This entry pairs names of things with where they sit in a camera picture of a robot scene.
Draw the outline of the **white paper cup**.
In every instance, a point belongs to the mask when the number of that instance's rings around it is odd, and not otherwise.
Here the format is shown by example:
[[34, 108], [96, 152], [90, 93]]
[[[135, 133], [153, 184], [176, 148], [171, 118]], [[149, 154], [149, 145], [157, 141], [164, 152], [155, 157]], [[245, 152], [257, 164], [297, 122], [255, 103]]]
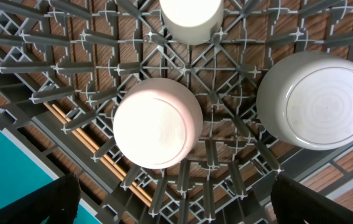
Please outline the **white paper cup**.
[[160, 0], [160, 9], [168, 32], [187, 45], [209, 41], [224, 17], [223, 0]]

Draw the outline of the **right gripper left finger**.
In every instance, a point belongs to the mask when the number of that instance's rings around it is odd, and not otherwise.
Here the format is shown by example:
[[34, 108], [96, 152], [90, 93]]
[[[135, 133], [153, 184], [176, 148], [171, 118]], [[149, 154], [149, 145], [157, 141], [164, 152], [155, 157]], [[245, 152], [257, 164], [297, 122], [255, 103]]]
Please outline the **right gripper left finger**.
[[75, 174], [64, 175], [0, 209], [0, 224], [73, 223], [81, 199]]

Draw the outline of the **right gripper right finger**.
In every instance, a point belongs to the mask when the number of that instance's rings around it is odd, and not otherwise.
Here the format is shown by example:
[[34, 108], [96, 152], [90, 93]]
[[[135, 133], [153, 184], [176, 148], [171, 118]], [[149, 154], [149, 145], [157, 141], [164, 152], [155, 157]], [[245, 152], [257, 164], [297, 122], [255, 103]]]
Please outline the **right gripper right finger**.
[[270, 198], [278, 224], [353, 224], [353, 211], [282, 174]]

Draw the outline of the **pink bowl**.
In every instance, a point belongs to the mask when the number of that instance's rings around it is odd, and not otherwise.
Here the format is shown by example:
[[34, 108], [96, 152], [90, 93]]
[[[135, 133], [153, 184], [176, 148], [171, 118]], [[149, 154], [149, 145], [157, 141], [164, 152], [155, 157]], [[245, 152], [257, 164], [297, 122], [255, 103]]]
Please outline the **pink bowl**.
[[187, 87], [168, 78], [133, 86], [116, 110], [117, 147], [133, 163], [164, 169], [184, 159], [198, 141], [203, 112]]

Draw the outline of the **grey small bowl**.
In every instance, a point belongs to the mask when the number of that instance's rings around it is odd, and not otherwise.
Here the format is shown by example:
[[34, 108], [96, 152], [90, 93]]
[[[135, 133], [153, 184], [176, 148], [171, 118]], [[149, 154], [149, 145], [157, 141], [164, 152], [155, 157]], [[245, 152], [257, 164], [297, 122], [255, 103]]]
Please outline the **grey small bowl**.
[[305, 51], [277, 62], [260, 82], [256, 107], [281, 141], [329, 150], [353, 141], [353, 62]]

